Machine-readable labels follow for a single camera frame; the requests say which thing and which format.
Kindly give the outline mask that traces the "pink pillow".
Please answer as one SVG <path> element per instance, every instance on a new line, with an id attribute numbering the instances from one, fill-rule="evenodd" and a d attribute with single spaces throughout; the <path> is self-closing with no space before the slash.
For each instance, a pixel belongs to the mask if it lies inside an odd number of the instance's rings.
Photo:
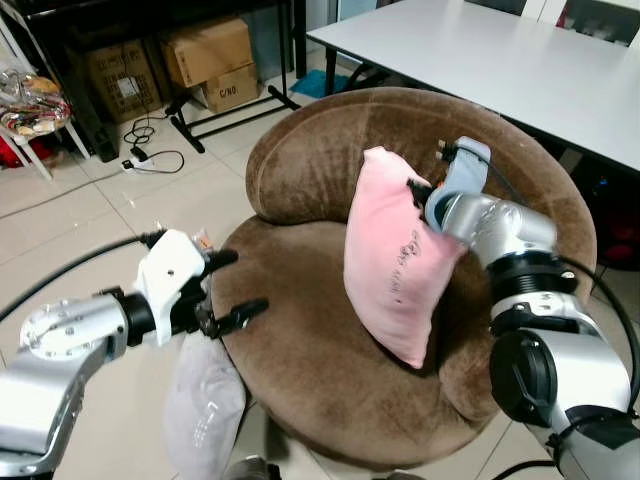
<path id="1" fill-rule="evenodd" d="M 344 287 L 358 320 L 412 369 L 424 364 L 433 312 L 466 252 L 422 224 L 410 188 L 422 182 L 392 151 L 364 151 L 344 242 Z"/>

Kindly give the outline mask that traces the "grey pillow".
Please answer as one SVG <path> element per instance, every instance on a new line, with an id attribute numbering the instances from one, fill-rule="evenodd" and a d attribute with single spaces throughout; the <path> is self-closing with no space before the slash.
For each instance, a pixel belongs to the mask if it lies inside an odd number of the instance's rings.
<path id="1" fill-rule="evenodd" d="M 219 339 L 189 334 L 163 410 L 163 438 L 180 480 L 220 480 L 246 407 L 241 375 Z"/>

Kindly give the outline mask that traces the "white power strip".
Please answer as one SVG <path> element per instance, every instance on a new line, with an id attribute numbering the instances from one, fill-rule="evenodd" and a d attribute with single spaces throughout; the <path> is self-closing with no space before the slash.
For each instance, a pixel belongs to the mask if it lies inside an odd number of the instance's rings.
<path id="1" fill-rule="evenodd" d="M 140 147 L 131 147 L 131 156 L 122 161 L 124 172 L 131 173 L 160 173 L 154 168 L 154 161 Z"/>

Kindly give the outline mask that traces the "white table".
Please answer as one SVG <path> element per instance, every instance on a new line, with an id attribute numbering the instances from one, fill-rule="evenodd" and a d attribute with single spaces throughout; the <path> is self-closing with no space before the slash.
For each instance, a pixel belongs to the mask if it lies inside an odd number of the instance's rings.
<path id="1" fill-rule="evenodd" d="M 402 0 L 307 36 L 639 172 L 635 49 L 465 0 Z"/>

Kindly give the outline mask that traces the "small brown cardboard box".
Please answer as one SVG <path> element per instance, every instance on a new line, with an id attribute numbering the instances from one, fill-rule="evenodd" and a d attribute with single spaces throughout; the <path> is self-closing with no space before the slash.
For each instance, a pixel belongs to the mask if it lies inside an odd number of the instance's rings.
<path id="1" fill-rule="evenodd" d="M 259 99 L 261 84 L 256 65 L 248 63 L 198 84 L 189 92 L 198 104 L 205 106 L 210 113 L 218 114 Z"/>

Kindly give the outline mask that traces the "dark labelled cardboard box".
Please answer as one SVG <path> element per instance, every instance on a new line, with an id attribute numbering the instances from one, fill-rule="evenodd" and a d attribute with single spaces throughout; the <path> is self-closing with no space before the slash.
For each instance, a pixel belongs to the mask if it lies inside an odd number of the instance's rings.
<path id="1" fill-rule="evenodd" d="M 142 40 L 87 52 L 93 91 L 114 123 L 123 123 L 163 106 L 152 61 Z"/>

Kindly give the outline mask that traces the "large brown cardboard box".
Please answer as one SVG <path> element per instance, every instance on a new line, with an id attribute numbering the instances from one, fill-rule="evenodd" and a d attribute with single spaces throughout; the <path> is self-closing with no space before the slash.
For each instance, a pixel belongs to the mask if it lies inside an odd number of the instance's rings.
<path id="1" fill-rule="evenodd" d="M 250 27 L 239 17 L 210 20 L 161 37 L 174 84 L 193 87 L 252 63 Z"/>

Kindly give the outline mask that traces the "clear bag of goods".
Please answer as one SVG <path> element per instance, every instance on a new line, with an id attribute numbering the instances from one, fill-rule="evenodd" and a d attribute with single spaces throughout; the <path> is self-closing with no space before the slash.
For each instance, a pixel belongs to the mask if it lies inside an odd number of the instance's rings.
<path id="1" fill-rule="evenodd" d="M 0 127 L 23 137 L 58 131 L 72 116 L 58 84 L 49 78 L 0 70 Z"/>

